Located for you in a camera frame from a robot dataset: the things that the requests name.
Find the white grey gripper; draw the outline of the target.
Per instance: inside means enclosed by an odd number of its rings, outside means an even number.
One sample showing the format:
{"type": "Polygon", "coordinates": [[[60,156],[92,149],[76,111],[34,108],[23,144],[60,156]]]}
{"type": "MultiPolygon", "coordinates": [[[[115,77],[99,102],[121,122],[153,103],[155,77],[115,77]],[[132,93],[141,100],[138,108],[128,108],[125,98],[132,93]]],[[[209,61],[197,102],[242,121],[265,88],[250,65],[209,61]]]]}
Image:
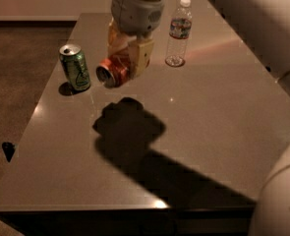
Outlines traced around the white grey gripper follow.
{"type": "Polygon", "coordinates": [[[108,26],[107,38],[108,58],[130,59],[132,79],[141,75],[149,64],[154,40],[147,33],[159,26],[163,9],[164,0],[112,0],[113,19],[108,26]],[[146,35],[130,41],[128,34],[146,35]]]}

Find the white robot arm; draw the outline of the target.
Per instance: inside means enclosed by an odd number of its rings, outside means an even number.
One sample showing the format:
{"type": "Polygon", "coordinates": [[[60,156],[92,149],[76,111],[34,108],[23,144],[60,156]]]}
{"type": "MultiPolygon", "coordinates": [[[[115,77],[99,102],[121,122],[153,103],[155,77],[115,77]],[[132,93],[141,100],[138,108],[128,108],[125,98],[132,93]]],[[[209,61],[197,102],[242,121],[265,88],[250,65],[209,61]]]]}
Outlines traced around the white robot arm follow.
{"type": "MultiPolygon", "coordinates": [[[[133,34],[137,0],[113,0],[113,23],[133,34]]],[[[249,236],[290,236],[290,0],[208,0],[254,53],[195,30],[184,68],[156,61],[122,88],[165,119],[161,152],[145,145],[145,119],[122,114],[108,137],[111,158],[137,182],[124,189],[120,209],[231,207],[246,198],[256,208],[249,236]]]]}

